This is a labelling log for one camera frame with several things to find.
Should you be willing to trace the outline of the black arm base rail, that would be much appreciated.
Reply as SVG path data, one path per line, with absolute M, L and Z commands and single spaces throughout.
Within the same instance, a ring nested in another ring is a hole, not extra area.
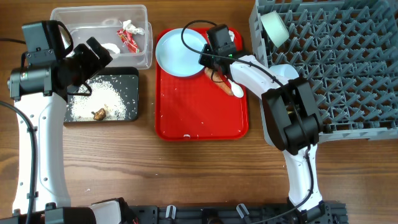
M 306 211 L 292 210 L 284 203 L 249 207 L 239 204 L 236 207 L 167 207 L 131 206 L 139 223 L 156 224 L 206 224 L 206 223 L 316 223 L 348 224 L 346 205 L 337 202 L 320 202 Z

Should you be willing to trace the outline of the white tissue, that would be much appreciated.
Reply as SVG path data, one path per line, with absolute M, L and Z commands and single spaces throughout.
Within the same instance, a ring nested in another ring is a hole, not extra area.
M 130 34 L 139 34 L 139 35 L 145 34 L 145 30 L 141 27 L 136 27 L 135 25 L 133 25 L 131 20 L 123 21 L 122 25 L 123 29 Z

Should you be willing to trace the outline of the orange carrot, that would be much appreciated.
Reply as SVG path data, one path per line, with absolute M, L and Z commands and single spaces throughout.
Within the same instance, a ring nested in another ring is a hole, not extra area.
M 222 89 L 227 95 L 233 96 L 232 89 L 224 82 L 221 75 L 216 70 L 205 68 L 205 75 L 215 83 L 220 89 Z

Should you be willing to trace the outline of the light blue plate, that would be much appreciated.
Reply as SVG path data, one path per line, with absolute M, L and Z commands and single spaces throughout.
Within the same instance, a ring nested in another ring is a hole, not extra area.
M 200 54 L 187 48 L 181 39 L 182 28 L 166 32 L 155 49 L 158 65 L 175 77 L 190 77 L 200 73 L 204 65 L 199 64 Z

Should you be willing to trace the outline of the pale green bowl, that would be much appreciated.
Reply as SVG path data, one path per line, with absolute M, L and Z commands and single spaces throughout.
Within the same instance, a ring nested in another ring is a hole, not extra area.
M 289 39 L 289 32 L 278 13 L 272 11 L 260 17 L 262 25 L 273 44 L 279 48 Z

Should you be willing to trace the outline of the brown food scrap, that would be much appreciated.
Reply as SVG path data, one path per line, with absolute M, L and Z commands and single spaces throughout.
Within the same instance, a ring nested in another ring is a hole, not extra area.
M 93 119 L 95 121 L 102 121 L 106 117 L 106 110 L 104 108 L 99 109 L 97 112 L 92 111 Z

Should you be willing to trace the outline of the red snack wrapper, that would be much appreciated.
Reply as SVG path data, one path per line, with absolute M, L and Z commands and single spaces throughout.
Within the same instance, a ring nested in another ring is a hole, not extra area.
M 122 43 L 127 47 L 130 53 L 136 54 L 140 52 L 139 47 L 136 44 L 136 41 L 133 39 L 131 33 L 124 29 L 119 29 L 117 31 L 117 35 L 120 37 Z

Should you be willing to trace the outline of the white plastic spoon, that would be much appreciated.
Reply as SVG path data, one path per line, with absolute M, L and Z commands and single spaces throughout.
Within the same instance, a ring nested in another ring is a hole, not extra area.
M 242 98 L 244 96 L 243 89 L 234 81 L 228 79 L 230 85 L 231 85 L 231 91 L 233 92 L 233 95 L 237 98 Z

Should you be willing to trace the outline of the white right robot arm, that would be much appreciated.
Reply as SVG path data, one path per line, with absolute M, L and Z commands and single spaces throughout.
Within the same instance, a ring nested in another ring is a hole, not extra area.
M 225 24 L 209 28 L 206 34 L 200 63 L 261 99 L 268 135 L 287 165 L 289 201 L 300 213 L 315 208 L 323 200 L 315 164 L 322 125 L 309 82 L 291 65 L 277 73 L 255 56 L 238 51 Z

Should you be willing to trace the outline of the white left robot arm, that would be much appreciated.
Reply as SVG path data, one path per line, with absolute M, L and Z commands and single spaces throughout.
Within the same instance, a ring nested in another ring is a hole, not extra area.
M 70 95 L 112 58 L 94 39 L 64 45 L 66 26 L 55 20 L 25 24 L 27 51 L 9 77 L 9 108 L 19 123 L 19 175 L 6 223 L 137 223 L 123 198 L 73 207 L 63 165 L 63 122 Z

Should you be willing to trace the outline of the light blue bowl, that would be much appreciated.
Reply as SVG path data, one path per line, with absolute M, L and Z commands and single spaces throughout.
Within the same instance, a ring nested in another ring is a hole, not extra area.
M 269 69 L 273 71 L 275 74 L 288 78 L 289 80 L 296 79 L 299 77 L 299 74 L 296 71 L 296 69 L 289 64 L 273 65 Z

